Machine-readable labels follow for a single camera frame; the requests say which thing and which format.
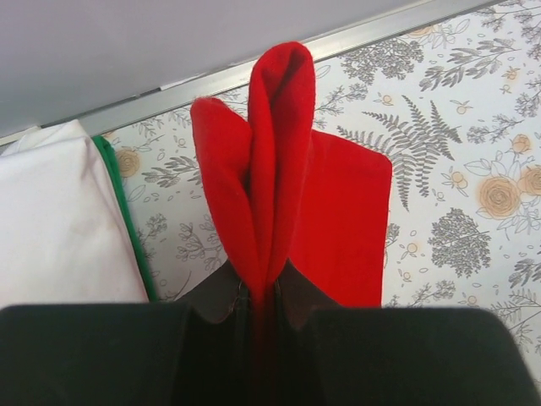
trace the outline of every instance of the red fabric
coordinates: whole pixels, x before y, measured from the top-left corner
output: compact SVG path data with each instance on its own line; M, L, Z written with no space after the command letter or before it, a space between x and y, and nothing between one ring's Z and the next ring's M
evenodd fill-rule
M260 321L287 258L340 304L380 306L391 164L312 130L314 103L313 60L291 42L255 64L248 122L217 99L191 109L210 213Z

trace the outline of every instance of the stack of folded cloth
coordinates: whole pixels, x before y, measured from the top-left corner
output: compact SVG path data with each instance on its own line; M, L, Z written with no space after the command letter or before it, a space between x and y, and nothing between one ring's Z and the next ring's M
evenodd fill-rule
M0 156L0 309L156 298L114 152L78 122Z

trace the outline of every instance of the gray wall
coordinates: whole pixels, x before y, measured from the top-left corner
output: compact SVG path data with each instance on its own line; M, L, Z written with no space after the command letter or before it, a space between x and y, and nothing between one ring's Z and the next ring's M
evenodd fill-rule
M0 136L413 0L2 0Z

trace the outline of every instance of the green cloth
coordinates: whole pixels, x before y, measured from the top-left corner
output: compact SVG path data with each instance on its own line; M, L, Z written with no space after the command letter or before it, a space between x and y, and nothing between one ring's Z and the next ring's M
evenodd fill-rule
M157 301L158 295L156 293L156 289L154 288L149 264L145 258L145 251L143 250L143 246L137 237L137 231L135 230L134 223L132 222L132 217L129 215L128 201L126 200L126 195L124 194L124 189L122 187L122 178L120 177L115 151L113 150L111 144L109 144L107 140L100 135L93 137L92 140L100 152L101 158L103 159L107 167L107 171L109 172L109 178L111 178L112 187L115 191L115 196L117 196L120 212L122 212L122 217L126 223L126 228L128 229L129 239L134 247L135 259L137 260L137 266L139 267L139 272L141 273L143 283L145 284L146 294L148 295L150 301Z

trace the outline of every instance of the floral pattern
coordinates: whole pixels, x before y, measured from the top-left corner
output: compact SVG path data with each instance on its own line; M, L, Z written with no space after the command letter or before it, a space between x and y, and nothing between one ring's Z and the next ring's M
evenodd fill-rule
M491 311L541 382L538 9L505 0L317 63L314 127L393 163L382 304ZM219 97L246 116L246 86ZM107 138L160 296L174 300L226 260L189 107Z

